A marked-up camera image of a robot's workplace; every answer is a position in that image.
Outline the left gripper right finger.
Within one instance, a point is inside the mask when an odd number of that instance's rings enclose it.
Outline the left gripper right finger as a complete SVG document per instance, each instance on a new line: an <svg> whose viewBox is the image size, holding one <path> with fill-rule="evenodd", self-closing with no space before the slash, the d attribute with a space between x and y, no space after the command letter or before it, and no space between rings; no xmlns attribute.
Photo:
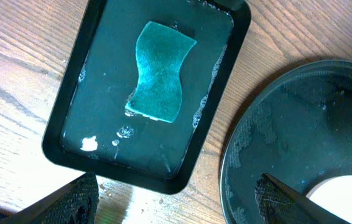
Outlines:
<svg viewBox="0 0 352 224"><path fill-rule="evenodd" d="M346 223L268 173L256 181L255 200L264 223Z"/></svg>

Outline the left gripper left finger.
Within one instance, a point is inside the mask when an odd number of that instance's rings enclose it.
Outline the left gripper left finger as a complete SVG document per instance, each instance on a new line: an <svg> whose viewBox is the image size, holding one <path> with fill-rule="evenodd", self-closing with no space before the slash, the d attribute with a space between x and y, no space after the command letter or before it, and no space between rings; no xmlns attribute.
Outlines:
<svg viewBox="0 0 352 224"><path fill-rule="evenodd" d="M0 224L94 224L98 203L96 175L87 172Z"/></svg>

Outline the white plate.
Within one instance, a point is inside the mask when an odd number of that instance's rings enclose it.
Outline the white plate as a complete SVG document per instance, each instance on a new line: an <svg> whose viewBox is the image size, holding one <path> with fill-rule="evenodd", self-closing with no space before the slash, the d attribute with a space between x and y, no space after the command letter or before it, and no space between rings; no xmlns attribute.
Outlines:
<svg viewBox="0 0 352 224"><path fill-rule="evenodd" d="M320 182L307 194L312 202L352 223L352 175Z"/></svg>

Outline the green yellow sponge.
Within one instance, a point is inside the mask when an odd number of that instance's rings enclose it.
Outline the green yellow sponge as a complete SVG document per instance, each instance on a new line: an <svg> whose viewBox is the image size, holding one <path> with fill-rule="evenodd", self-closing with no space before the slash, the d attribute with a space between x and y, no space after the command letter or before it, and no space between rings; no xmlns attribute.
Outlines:
<svg viewBox="0 0 352 224"><path fill-rule="evenodd" d="M196 40L149 21L136 41L137 86L125 109L173 123L182 105L180 69Z"/></svg>

